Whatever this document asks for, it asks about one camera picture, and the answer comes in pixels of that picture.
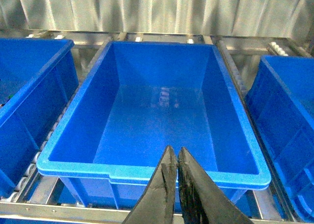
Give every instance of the roller conveyor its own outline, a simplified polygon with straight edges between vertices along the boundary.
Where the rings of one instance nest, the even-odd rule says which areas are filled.
[[[247,88],[250,87],[250,83],[253,81],[252,78],[255,77],[254,74],[245,77],[246,75],[243,74],[242,67],[248,66],[249,70],[256,69],[259,62],[259,60],[254,61],[256,56],[264,54],[310,56],[309,53],[289,38],[13,29],[0,30],[0,37],[72,39],[75,43],[72,49],[72,55],[80,83],[83,82],[106,44],[111,40],[215,44],[218,46],[223,56],[228,71],[241,95],[242,101],[247,93]],[[251,58],[249,64],[239,61],[245,58]],[[62,115],[65,113],[74,95],[53,125],[40,151],[47,143],[47,140],[62,118]],[[260,136],[256,130],[255,133],[272,173],[272,182],[269,188],[264,191],[247,191],[246,199],[250,207],[250,218],[257,224],[298,222],[299,219],[287,199],[287,195],[274,170]],[[24,174],[12,195],[9,198],[0,200],[0,218],[76,223],[121,223],[128,215],[129,210],[114,210],[93,206],[83,207],[80,203],[60,203],[58,200],[64,185],[57,177],[45,177],[38,173],[36,169],[36,159],[39,154],[40,152],[34,157],[27,172]],[[183,223],[181,214],[175,214],[173,221],[176,224]]]

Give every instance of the metal wall panel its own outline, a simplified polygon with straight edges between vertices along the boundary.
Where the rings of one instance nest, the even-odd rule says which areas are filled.
[[[0,28],[201,33],[304,41],[314,0],[0,0]]]

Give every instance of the blue plastic bin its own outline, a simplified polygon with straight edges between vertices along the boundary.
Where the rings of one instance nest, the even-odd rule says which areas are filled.
[[[314,59],[263,56],[246,101],[295,211],[314,222]]]
[[[78,86],[72,46],[0,39],[0,197],[10,196]]]
[[[187,147],[234,202],[270,183],[215,46],[112,42],[37,166],[41,174],[61,177],[84,205],[132,208],[167,145],[176,153]]]

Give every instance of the metal shelf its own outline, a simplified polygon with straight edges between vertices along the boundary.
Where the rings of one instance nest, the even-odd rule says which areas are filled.
[[[34,37],[34,38],[66,38],[75,43],[72,54],[80,82],[82,82],[95,61],[98,59],[106,44],[111,40],[116,41],[140,41],[140,42],[178,42],[178,43],[206,43],[216,44],[221,52],[225,64],[237,87],[242,103],[246,108],[243,96],[246,94],[247,79],[242,79],[238,68],[232,58],[234,55],[260,56],[264,54],[277,55],[271,45],[276,42],[288,55],[310,56],[302,47],[289,38],[269,37],[232,37],[232,36],[203,36],[194,34],[158,34],[158,33],[126,33],[126,32],[84,32],[65,30],[0,30],[0,37]],[[264,153],[272,174],[272,182],[264,191],[248,191],[247,199],[250,209],[253,211],[253,222],[257,224],[288,224],[297,222],[298,217],[294,213],[283,186],[278,178],[274,166],[267,154],[258,132],[257,139]],[[33,169],[21,188],[14,193],[12,199],[0,199],[0,218],[30,219],[43,221],[62,221],[76,223],[121,223],[129,213],[129,210],[104,209],[98,207],[83,207],[81,204],[60,204],[58,198],[64,187],[57,177],[41,176],[37,169]],[[284,212],[285,218],[276,208],[274,196],[277,197]],[[175,224],[183,224],[180,214],[174,215]]]

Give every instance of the metal bar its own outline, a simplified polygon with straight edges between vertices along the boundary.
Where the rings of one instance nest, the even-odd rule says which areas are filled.
[[[124,41],[126,39],[127,35],[128,35],[128,33],[126,33],[126,32],[120,32],[116,41]]]
[[[128,210],[0,202],[0,218],[10,219],[94,224],[119,224],[122,223],[122,221],[126,218],[129,212],[130,211]],[[292,224],[291,222],[255,219],[251,220],[255,224]],[[184,224],[182,215],[175,214],[173,217],[173,223]]]
[[[242,55],[267,55],[269,51],[267,48],[237,48],[234,46],[226,46],[229,54],[242,54]]]
[[[213,44],[211,37],[208,35],[203,35],[203,40],[205,44]]]
[[[261,219],[281,221],[282,217],[276,208],[269,188],[263,191],[252,191],[252,194],[256,200]]]
[[[36,187],[29,203],[57,204],[64,184],[58,177],[44,176]]]
[[[306,52],[302,47],[297,46],[296,42],[290,38],[287,38],[289,48],[296,54],[302,57],[312,57],[308,52]]]
[[[31,174],[27,177],[25,186],[18,192],[17,196],[14,198],[13,202],[22,202],[28,193],[31,191],[35,182],[40,178],[40,174],[37,171],[37,168],[34,169]]]
[[[103,50],[105,49],[106,45],[112,40],[112,37],[107,37],[107,39],[103,42],[101,47],[96,52],[95,56],[92,58],[88,66],[85,68],[82,68],[82,76],[85,78],[89,71],[93,68],[95,62],[98,60],[99,56],[102,54]]]

